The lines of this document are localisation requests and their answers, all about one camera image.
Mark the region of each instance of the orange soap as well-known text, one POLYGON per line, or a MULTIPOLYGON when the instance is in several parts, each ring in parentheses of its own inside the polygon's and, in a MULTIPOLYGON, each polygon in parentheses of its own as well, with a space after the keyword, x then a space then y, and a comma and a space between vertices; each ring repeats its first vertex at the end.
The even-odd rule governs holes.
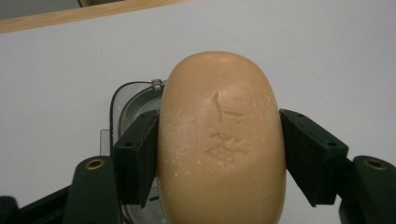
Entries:
POLYGON ((202 52, 163 91, 157 176, 173 224, 277 223, 286 186, 276 99, 252 61, 202 52))

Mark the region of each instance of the wooden table edge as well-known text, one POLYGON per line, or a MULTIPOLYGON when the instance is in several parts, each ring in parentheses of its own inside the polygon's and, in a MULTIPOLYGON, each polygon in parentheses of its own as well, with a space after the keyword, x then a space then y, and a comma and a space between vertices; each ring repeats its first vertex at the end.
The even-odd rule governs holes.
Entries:
POLYGON ((64 11, 45 13, 0 21, 0 34, 51 26, 71 21, 83 21, 124 12, 137 11, 152 7, 162 7, 191 0, 143 0, 120 1, 91 7, 80 7, 64 11))

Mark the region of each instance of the soap bar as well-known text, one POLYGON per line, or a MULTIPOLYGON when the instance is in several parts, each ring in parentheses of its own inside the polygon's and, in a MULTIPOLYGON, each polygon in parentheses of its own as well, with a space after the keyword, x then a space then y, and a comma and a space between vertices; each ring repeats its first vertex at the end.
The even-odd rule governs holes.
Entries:
POLYGON ((286 185, 282 127, 255 63, 211 51, 175 67, 163 90, 157 176, 168 223, 278 222, 286 185))

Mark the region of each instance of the white table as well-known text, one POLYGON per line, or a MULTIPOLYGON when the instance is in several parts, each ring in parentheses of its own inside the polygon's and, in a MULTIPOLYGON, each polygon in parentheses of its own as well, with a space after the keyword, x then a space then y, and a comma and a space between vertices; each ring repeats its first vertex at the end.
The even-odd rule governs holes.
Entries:
MULTIPOLYGON (((113 92, 167 79, 184 57, 227 50, 254 61, 278 106, 396 164, 394 1, 211 0, 0 35, 0 195, 31 203, 99 154, 113 92)), ((339 223, 288 176, 280 223, 339 223)))

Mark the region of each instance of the floor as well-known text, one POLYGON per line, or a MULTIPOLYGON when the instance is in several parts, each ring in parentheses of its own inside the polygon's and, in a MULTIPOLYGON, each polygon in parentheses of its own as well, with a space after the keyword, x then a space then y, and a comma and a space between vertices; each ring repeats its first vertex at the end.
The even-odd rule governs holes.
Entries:
POLYGON ((0 0, 0 20, 77 7, 78 0, 0 0))

